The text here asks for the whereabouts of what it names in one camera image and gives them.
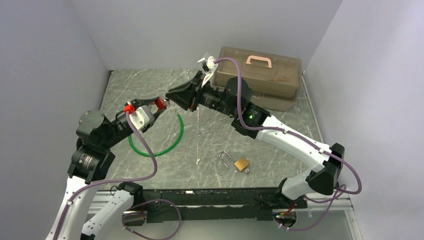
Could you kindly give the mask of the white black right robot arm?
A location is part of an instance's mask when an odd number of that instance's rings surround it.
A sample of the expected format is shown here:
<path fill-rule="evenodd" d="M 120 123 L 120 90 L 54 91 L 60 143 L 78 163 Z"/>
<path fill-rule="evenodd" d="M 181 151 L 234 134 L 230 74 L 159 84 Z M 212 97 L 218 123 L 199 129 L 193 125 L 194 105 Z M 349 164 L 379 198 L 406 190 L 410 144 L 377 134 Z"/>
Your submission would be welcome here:
<path fill-rule="evenodd" d="M 301 160 L 308 170 L 281 181 L 275 194 L 276 203 L 289 207 L 297 198 L 309 193 L 330 196 L 337 187 L 343 164 L 339 161 L 344 148 L 315 141 L 283 124 L 264 108 L 250 101 L 253 90 L 244 79 L 230 78 L 224 90 L 203 83 L 198 71 L 189 81 L 171 88 L 165 97 L 185 111 L 194 112 L 202 105 L 233 119 L 231 126 L 241 135 L 269 143 Z"/>

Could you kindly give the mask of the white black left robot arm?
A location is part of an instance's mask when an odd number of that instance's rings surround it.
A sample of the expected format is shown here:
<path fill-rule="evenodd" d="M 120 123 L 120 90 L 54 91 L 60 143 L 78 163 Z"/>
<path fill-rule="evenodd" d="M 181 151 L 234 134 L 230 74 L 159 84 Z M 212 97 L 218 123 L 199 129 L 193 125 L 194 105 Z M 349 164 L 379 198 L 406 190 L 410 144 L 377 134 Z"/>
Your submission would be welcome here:
<path fill-rule="evenodd" d="M 128 210 L 139 209 L 143 187 L 136 178 L 119 180 L 112 198 L 94 216 L 88 217 L 92 201 L 115 159 L 111 148 L 132 134 L 146 132 L 169 105 L 169 99 L 135 98 L 128 101 L 114 120 L 99 110 L 89 110 L 79 119 L 76 151 L 68 168 L 65 194 L 49 240 L 100 240 Z"/>

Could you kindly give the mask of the brass padlock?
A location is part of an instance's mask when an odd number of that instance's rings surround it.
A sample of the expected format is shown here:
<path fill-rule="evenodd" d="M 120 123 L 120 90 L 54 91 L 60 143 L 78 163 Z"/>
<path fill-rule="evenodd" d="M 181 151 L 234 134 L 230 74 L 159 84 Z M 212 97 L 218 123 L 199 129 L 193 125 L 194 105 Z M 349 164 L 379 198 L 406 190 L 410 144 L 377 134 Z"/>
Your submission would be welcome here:
<path fill-rule="evenodd" d="M 241 157 L 238 160 L 234 160 L 227 151 L 222 151 L 218 155 L 218 157 L 226 168 L 228 168 L 229 166 L 224 160 L 224 155 L 228 156 L 228 158 L 233 162 L 234 166 L 237 168 L 238 171 L 245 172 L 245 169 L 249 169 L 250 162 L 245 157 Z"/>

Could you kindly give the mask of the red cable lock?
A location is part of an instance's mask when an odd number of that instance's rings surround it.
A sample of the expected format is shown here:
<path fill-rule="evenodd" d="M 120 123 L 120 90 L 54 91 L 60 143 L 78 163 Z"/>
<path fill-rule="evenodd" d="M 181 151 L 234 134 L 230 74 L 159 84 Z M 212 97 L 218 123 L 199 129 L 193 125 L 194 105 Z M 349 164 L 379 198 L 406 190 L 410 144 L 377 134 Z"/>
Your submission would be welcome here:
<path fill-rule="evenodd" d="M 158 97 L 154 104 L 156 105 L 157 110 L 161 111 L 168 107 L 169 102 L 165 97 Z"/>

